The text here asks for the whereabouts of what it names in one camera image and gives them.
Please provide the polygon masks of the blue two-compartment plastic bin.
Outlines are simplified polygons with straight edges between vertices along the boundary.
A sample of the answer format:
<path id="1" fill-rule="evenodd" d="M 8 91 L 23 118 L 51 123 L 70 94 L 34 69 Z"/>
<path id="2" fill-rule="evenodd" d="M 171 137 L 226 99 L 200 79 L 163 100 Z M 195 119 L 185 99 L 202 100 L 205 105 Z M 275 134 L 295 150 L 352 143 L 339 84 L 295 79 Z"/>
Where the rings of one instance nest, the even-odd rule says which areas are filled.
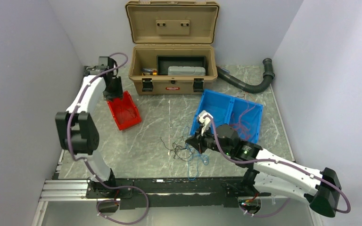
<path id="1" fill-rule="evenodd" d="M 206 89 L 201 97 L 189 134 L 199 127 L 197 116 L 209 112 L 216 126 L 230 125 L 246 141 L 258 143 L 263 105 Z"/>

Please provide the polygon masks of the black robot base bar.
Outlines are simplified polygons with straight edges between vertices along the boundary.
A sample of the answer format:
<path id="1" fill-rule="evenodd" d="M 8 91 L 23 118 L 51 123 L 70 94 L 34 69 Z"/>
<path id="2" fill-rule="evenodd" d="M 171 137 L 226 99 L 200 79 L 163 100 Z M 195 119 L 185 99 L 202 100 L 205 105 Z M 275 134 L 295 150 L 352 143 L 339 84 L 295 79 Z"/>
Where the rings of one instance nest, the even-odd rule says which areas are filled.
<path id="1" fill-rule="evenodd" d="M 87 199 L 117 199 L 121 210 L 153 207 L 223 206 L 236 208 L 237 199 L 251 199 L 259 192 L 243 177 L 117 178 L 121 189 L 108 190 L 87 181 Z"/>

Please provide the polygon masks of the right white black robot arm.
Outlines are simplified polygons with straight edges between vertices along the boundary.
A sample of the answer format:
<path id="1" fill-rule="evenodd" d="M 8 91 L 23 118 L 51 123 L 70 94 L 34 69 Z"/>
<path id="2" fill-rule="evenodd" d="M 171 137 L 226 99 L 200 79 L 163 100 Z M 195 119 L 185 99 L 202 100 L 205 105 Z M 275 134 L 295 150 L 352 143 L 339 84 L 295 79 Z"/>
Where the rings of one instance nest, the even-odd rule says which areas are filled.
<path id="1" fill-rule="evenodd" d="M 210 149 L 247 171 L 241 181 L 246 195 L 270 193 L 307 204 L 314 212 L 329 218 L 351 209 L 342 192 L 336 172 L 330 168 L 311 169 L 285 160 L 261 146 L 243 140 L 227 124 L 215 129 L 201 126 L 186 143 L 200 153 Z M 338 208 L 339 199 L 346 202 L 345 211 Z"/>

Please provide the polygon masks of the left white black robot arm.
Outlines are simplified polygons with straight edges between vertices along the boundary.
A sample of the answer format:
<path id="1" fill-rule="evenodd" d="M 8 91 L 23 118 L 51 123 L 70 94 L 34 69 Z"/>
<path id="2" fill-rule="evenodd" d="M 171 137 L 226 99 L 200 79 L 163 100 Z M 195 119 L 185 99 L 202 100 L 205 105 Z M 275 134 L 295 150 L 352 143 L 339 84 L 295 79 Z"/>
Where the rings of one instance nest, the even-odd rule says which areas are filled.
<path id="1" fill-rule="evenodd" d="M 55 116 L 58 138 L 62 149 L 67 150 L 73 161 L 82 161 L 90 172 L 89 185 L 102 196 L 112 197 L 117 190 L 115 176 L 97 150 L 99 132 L 91 114 L 102 97 L 113 101 L 123 97 L 120 65 L 112 56 L 99 57 L 98 64 L 85 67 L 81 88 L 64 111 Z"/>

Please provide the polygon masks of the red plastic bin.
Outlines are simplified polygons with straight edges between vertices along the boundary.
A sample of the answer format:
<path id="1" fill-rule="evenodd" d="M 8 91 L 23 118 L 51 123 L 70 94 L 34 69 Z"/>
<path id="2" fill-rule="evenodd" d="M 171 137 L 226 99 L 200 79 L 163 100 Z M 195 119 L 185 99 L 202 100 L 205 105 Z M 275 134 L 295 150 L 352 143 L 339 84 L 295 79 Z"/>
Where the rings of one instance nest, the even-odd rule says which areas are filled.
<path id="1" fill-rule="evenodd" d="M 142 122 L 137 106 L 128 91 L 123 92 L 122 98 L 106 102 L 119 130 L 129 129 Z"/>

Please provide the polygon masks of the black tray in toolbox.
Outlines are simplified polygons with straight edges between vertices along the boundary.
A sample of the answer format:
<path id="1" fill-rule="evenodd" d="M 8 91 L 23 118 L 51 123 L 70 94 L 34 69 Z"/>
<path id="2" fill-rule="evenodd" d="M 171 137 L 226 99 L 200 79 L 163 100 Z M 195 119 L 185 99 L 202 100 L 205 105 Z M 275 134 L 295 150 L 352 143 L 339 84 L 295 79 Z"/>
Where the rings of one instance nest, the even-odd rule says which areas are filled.
<path id="1" fill-rule="evenodd" d="M 170 66 L 194 66 L 207 69 L 205 56 L 157 56 L 157 72 L 159 75 L 167 75 Z"/>

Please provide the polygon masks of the silver wrench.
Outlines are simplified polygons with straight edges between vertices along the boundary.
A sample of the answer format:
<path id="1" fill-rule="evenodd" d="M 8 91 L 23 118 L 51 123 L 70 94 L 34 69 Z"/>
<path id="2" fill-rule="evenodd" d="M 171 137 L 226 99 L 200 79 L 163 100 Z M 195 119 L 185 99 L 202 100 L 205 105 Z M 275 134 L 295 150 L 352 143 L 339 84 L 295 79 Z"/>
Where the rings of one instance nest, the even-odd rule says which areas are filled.
<path id="1" fill-rule="evenodd" d="M 233 95 L 234 97 L 237 97 L 237 98 L 242 98 L 242 99 L 245 99 L 245 96 L 246 96 L 246 93 L 242 90 L 239 90 L 237 91 L 236 94 Z"/>

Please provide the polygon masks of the grey case in toolbox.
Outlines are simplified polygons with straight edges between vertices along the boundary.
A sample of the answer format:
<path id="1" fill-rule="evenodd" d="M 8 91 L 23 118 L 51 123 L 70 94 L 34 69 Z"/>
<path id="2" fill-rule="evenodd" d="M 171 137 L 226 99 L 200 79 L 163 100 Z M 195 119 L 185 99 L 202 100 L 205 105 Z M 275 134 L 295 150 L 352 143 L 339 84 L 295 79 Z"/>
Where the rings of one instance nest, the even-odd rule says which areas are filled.
<path id="1" fill-rule="evenodd" d="M 205 76 L 206 70 L 199 66 L 169 66 L 168 75 L 171 76 Z"/>

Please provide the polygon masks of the tan plastic toolbox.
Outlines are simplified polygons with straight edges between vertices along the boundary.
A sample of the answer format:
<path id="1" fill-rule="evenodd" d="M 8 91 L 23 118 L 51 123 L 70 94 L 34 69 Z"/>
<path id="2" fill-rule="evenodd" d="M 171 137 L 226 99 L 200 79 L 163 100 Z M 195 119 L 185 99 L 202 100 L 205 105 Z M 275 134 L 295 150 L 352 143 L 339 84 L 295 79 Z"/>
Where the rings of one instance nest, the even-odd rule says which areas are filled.
<path id="1" fill-rule="evenodd" d="M 220 5 L 214 1 L 132 0 L 125 10 L 134 43 L 129 79 L 139 95 L 192 94 L 217 79 L 214 35 Z M 205 56 L 205 76 L 142 75 L 157 70 L 157 56 Z"/>

